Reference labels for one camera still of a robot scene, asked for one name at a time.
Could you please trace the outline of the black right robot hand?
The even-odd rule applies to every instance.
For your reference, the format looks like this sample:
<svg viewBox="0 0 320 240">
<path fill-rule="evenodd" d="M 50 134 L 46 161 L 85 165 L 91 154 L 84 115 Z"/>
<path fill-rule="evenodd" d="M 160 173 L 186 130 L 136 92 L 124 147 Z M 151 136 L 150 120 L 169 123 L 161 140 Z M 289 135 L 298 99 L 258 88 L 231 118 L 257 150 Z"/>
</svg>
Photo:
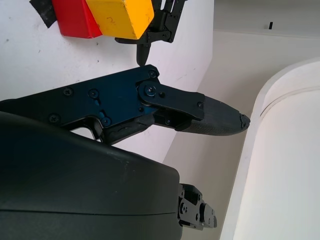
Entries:
<svg viewBox="0 0 320 240">
<path fill-rule="evenodd" d="M 231 136 L 250 119 L 158 77 L 146 65 L 0 103 L 1 239 L 179 240 L 217 227 L 176 169 L 115 144 L 152 125 Z"/>
</svg>

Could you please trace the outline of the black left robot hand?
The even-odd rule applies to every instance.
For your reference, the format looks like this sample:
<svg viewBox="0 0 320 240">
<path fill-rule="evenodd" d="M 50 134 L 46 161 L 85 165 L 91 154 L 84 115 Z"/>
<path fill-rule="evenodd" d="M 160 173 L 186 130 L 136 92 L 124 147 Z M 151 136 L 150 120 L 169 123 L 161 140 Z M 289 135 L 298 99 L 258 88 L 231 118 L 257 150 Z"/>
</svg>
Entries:
<svg viewBox="0 0 320 240">
<path fill-rule="evenodd" d="M 117 43 L 136 45 L 136 62 L 140 67 L 146 64 L 153 42 L 172 43 L 174 41 L 186 0 L 166 0 L 163 8 L 161 8 L 161 0 L 151 2 L 154 18 L 142 36 L 137 40 L 115 38 Z"/>
</svg>

